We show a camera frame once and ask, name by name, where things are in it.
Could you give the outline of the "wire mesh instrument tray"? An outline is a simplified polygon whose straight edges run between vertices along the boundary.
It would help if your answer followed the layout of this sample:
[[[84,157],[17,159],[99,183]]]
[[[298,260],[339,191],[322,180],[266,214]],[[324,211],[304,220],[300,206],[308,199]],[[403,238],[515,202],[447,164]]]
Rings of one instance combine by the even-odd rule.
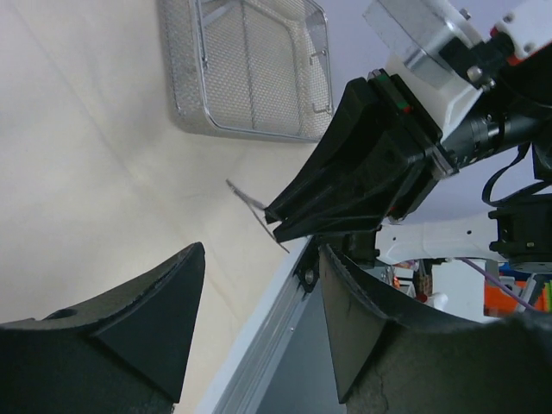
[[[318,142],[334,113],[314,1],[159,1],[172,121],[221,138]]]

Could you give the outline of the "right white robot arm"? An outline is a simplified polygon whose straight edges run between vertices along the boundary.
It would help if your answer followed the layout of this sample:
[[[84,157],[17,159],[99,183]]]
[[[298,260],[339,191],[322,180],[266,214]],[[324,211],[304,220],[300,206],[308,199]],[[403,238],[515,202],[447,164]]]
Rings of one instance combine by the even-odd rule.
[[[551,269],[551,123],[482,98],[443,137],[396,75],[345,87],[328,129],[265,208],[278,242],[311,236],[362,266],[469,258]]]

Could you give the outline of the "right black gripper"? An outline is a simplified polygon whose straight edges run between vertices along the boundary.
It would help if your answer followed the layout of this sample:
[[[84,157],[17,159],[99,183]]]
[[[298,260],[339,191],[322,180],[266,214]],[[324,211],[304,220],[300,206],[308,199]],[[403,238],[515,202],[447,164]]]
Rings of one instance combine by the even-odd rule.
[[[380,138],[392,165],[363,163]],[[278,242],[307,235],[376,230],[404,220],[436,184],[459,172],[443,133],[398,74],[373,70],[349,81],[316,149],[293,181],[264,209],[280,222]]]

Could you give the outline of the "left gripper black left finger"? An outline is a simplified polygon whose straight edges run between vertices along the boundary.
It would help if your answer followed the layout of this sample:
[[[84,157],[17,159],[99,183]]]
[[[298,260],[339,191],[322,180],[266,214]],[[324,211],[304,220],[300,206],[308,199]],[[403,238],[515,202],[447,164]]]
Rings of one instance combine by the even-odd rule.
[[[173,412],[203,285],[195,242],[94,298],[3,323],[2,412]]]

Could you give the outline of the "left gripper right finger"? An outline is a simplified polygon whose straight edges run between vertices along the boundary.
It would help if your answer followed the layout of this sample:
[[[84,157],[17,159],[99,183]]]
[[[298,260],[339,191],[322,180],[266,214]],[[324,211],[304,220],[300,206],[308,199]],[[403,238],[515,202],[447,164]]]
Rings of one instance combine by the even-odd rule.
[[[319,273],[337,395],[348,412],[550,412],[550,315],[456,317],[328,245]]]

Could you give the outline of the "beige surgical wrap cloth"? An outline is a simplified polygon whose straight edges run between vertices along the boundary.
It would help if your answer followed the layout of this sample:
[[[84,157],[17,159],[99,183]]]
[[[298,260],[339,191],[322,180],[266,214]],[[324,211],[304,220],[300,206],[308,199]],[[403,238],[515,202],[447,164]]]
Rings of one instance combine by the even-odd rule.
[[[204,286],[175,413],[211,413],[303,249],[271,201],[311,144],[194,135],[171,118],[155,1],[1,4],[1,319],[67,316],[199,242]]]

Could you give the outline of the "steel tweezers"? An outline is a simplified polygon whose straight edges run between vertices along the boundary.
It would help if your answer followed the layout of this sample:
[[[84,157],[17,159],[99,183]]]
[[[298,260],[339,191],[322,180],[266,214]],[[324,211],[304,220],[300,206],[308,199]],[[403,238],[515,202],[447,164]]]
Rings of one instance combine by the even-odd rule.
[[[268,228],[268,225],[266,224],[266,222],[260,217],[260,213],[265,210],[265,205],[259,200],[256,200],[255,198],[250,197],[247,193],[245,193],[240,188],[238,188],[231,180],[226,179],[225,183],[228,186],[228,188],[232,191],[232,193],[248,207],[249,211],[253,214],[257,223],[263,228],[263,230],[268,234],[268,236],[282,250],[284,250],[287,254],[289,254],[290,251],[286,247],[284,247],[281,243],[276,241],[276,238],[273,235],[273,232]]]

